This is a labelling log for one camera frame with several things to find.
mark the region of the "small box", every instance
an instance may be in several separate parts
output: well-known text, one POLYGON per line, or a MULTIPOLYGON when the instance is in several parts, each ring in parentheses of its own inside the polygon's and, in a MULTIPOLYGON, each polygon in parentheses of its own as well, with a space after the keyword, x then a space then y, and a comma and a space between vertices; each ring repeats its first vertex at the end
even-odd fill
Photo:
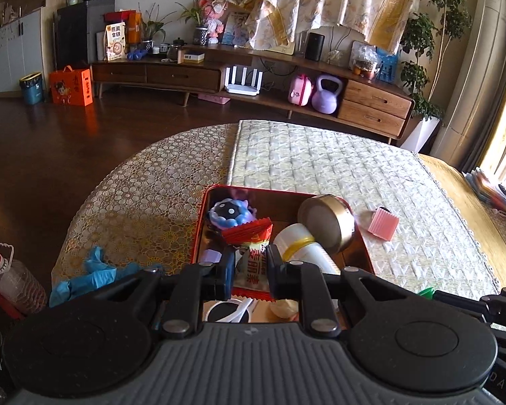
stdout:
POLYGON ((50 73, 49 79, 55 104, 86 106, 94 101, 90 70, 73 70, 67 66, 62 71, 50 73))
POLYGON ((397 225, 399 225, 399 218, 379 207, 367 231, 385 241, 391 241, 397 225))
POLYGON ((214 104, 225 105, 230 99, 228 97, 214 96, 212 94, 198 93, 198 98, 201 100, 207 100, 214 104))
POLYGON ((204 53, 187 52, 184 54, 184 62, 200 63, 204 61, 204 53))
POLYGON ((104 41, 105 60, 125 58, 125 23, 106 26, 104 41))

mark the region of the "purple kettlebell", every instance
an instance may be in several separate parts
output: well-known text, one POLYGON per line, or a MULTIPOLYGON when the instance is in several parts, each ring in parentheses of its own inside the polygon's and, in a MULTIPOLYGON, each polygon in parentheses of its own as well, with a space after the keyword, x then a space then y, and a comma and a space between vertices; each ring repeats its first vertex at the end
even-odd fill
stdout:
POLYGON ((329 74, 321 74, 317 78, 317 92, 313 94, 311 105, 319 113, 332 114, 337 109, 337 96, 339 96, 342 90, 343 83, 338 78, 330 76, 329 74), (335 82, 338 85, 335 92, 322 88, 322 81, 325 79, 335 82))

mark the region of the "yellow band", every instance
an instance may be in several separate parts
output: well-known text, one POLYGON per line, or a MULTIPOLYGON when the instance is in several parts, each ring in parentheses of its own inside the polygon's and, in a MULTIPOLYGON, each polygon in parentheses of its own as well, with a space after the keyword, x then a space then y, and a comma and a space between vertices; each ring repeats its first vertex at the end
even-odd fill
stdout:
POLYGON ((296 253, 299 249, 302 249, 303 247, 306 247, 314 242, 315 239, 313 236, 307 236, 305 238, 297 240, 289 245, 289 247, 283 253, 281 258, 283 259, 284 262, 288 262, 290 258, 294 256, 294 253, 296 253))

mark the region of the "lace tablecloth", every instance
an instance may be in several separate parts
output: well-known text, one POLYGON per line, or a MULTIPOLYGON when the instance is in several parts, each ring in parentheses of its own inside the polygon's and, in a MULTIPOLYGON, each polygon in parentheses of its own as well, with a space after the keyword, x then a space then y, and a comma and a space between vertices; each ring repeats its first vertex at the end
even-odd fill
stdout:
POLYGON ((401 217, 392 242, 366 237, 375 272, 411 291, 427 286, 478 298, 498 284, 456 208, 417 155, 348 134, 242 121, 154 143, 118 166, 73 219, 52 282, 82 274, 93 245, 122 266, 189 259, 210 184, 333 193, 356 213, 387 206, 401 217))

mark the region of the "tv cabinet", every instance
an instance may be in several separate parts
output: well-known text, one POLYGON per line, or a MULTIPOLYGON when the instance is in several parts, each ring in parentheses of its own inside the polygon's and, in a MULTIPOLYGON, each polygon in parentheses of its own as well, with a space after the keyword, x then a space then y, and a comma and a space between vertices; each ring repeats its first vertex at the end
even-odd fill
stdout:
POLYGON ((391 142, 399 139, 410 118, 414 102, 400 88, 385 82, 367 81, 350 70, 325 62, 314 62, 282 53, 234 48, 224 45, 185 46, 184 50, 203 51, 204 61, 195 63, 161 62, 160 57, 148 56, 140 61, 115 60, 95 62, 92 78, 98 84, 99 96, 104 83, 172 89, 184 92, 183 106, 189 93, 210 93, 230 99, 280 108, 291 118, 294 112, 321 117, 366 131, 383 135, 391 142), (332 74, 340 78, 345 88, 334 114, 322 114, 310 105, 293 105, 287 93, 261 90, 257 96, 228 93, 224 89, 225 68, 232 65, 252 66, 255 59, 286 62, 307 73, 332 74))

